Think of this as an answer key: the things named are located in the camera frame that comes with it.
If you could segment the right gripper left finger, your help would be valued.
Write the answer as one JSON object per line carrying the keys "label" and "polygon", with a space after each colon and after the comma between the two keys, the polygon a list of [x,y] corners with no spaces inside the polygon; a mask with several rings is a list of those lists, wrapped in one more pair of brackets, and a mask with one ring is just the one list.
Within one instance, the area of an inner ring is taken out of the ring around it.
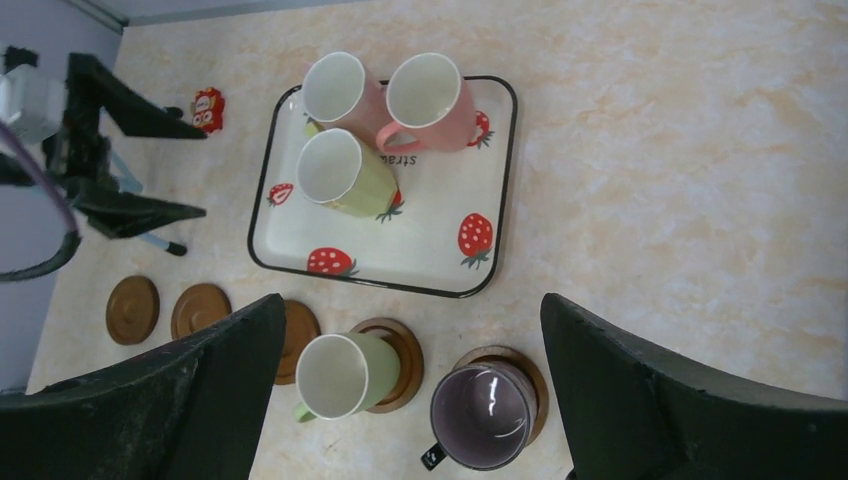
{"label": "right gripper left finger", "polygon": [[286,329],[266,295],[178,340],[1,399],[5,479],[245,479]]}

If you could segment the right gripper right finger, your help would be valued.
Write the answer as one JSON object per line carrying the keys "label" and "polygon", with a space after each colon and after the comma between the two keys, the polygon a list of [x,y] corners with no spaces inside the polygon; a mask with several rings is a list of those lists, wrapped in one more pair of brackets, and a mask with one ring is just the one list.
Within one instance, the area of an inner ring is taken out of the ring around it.
{"label": "right gripper right finger", "polygon": [[556,293],[541,302],[574,479],[843,479],[847,404],[739,377]]}

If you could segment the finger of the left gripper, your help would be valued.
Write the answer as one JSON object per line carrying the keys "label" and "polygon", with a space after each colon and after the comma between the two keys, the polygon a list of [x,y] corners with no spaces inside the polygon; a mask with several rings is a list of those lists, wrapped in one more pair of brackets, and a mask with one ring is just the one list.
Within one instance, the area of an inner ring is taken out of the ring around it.
{"label": "finger of the left gripper", "polygon": [[201,140],[207,134],[148,101],[115,77],[95,56],[68,57],[64,126],[89,136],[99,133],[105,110],[128,137]]}
{"label": "finger of the left gripper", "polygon": [[110,239],[136,237],[131,227],[142,212],[154,214],[155,229],[206,216],[206,210],[199,207],[122,192],[80,192],[72,205],[94,230]]}

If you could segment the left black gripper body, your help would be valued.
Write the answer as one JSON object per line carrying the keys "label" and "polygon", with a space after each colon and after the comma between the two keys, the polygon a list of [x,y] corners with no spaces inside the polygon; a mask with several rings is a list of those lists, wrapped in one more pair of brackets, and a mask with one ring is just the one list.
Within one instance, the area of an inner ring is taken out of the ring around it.
{"label": "left black gripper body", "polygon": [[[16,46],[1,48],[1,75],[20,65],[39,69],[39,54]],[[72,131],[64,126],[40,143],[26,145],[1,120],[1,184],[3,186],[35,187],[44,176],[58,186],[69,178],[99,175],[108,155],[109,142],[99,133],[94,136]]]}

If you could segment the brown wooden coaster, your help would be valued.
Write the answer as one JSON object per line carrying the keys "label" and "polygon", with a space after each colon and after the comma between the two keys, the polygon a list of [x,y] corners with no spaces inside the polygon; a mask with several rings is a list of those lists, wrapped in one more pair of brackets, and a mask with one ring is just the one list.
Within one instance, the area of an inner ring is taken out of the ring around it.
{"label": "brown wooden coaster", "polygon": [[295,382],[298,360],[304,348],[321,334],[314,312],[304,303],[285,301],[285,341],[274,383],[289,385]]}
{"label": "brown wooden coaster", "polygon": [[388,395],[368,409],[369,413],[387,414],[407,405],[418,393],[424,374],[424,356],[415,334],[402,322],[391,318],[371,318],[359,322],[351,332],[376,336],[395,350],[400,374]]}
{"label": "brown wooden coaster", "polygon": [[158,290],[148,277],[133,275],[122,279],[112,290],[106,307],[108,333],[119,345],[143,342],[159,318]]}
{"label": "brown wooden coaster", "polygon": [[226,293],[211,283],[187,288],[177,300],[171,315],[171,338],[178,340],[204,329],[232,313]]}
{"label": "brown wooden coaster", "polygon": [[537,400],[537,411],[533,428],[531,429],[526,447],[534,443],[544,428],[550,407],[550,394],[546,380],[537,365],[524,353],[504,345],[489,345],[474,348],[463,355],[454,365],[456,370],[471,363],[481,361],[501,360],[518,368],[533,385]]}

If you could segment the purple mug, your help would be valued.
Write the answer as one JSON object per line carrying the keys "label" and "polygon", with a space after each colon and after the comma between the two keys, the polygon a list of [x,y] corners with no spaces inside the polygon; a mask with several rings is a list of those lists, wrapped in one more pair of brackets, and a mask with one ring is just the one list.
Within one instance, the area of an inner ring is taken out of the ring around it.
{"label": "purple mug", "polygon": [[431,471],[450,458],[476,471],[499,469],[530,443],[538,396],[528,374],[505,360],[454,369],[437,384],[429,419],[436,443],[420,457]]}

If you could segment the light green mug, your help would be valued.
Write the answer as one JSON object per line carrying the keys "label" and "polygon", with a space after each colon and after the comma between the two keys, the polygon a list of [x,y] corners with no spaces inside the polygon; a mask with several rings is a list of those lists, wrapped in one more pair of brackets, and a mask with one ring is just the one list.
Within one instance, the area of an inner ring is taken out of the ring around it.
{"label": "light green mug", "polygon": [[401,360],[385,340],[364,333],[323,334],[302,351],[295,370],[295,420],[339,420],[382,401],[397,384]]}

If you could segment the yellow green mug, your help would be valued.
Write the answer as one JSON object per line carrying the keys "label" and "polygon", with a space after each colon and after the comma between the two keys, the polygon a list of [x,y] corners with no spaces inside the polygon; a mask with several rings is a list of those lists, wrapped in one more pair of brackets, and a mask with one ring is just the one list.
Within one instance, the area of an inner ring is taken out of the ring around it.
{"label": "yellow green mug", "polygon": [[311,203],[355,217],[386,212],[399,191],[380,156],[341,128],[319,132],[306,142],[295,180]]}

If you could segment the strawberry enamel tray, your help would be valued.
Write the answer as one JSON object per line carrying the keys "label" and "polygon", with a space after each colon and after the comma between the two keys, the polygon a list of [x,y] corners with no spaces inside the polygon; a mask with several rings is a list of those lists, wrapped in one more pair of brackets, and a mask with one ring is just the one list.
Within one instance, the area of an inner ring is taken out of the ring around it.
{"label": "strawberry enamel tray", "polygon": [[247,237],[260,267],[465,298],[494,276],[508,206],[518,120],[513,87],[493,75],[467,79],[477,134],[463,151],[390,155],[400,191],[371,217],[339,213],[306,199],[295,180],[310,138],[299,86],[277,102]]}

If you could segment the salmon pink mug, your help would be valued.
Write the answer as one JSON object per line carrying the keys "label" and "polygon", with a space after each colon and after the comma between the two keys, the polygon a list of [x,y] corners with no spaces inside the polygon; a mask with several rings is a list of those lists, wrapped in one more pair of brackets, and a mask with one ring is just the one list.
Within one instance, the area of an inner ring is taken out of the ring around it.
{"label": "salmon pink mug", "polygon": [[457,152],[476,132],[476,108],[469,84],[449,57],[417,54],[392,74],[385,91],[391,121],[375,138],[389,155],[423,149]]}

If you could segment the light blue tripod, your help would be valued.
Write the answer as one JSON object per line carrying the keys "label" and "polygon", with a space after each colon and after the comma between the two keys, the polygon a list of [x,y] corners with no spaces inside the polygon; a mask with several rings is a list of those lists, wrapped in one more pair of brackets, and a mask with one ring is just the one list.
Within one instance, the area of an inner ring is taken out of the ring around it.
{"label": "light blue tripod", "polygon": [[[139,194],[143,190],[142,183],[134,176],[131,170],[127,167],[120,155],[112,150],[110,152],[110,164],[117,168],[119,174],[114,176],[117,182],[118,190],[122,193]],[[151,229],[155,229],[154,214],[151,212],[142,212],[139,219],[133,221],[134,226],[132,231],[136,231],[136,237],[160,249],[163,249],[171,255],[181,257],[187,253],[187,247],[181,243],[164,240],[163,238],[152,234]]]}

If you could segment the small red toy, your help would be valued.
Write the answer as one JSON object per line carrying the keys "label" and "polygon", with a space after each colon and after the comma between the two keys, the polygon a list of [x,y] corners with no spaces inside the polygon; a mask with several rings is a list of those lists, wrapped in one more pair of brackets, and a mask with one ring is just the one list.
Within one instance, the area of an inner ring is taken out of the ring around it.
{"label": "small red toy", "polygon": [[207,134],[224,128],[226,100],[220,90],[207,87],[195,94],[191,104],[191,124]]}

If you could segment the pale pink mug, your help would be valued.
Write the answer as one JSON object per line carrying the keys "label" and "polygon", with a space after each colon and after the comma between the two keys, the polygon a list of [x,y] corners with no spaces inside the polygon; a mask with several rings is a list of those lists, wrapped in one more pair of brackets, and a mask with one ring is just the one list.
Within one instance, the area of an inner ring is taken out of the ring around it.
{"label": "pale pink mug", "polygon": [[316,61],[303,83],[305,112],[325,128],[350,131],[376,149],[376,136],[388,125],[382,85],[362,61],[344,51]]}

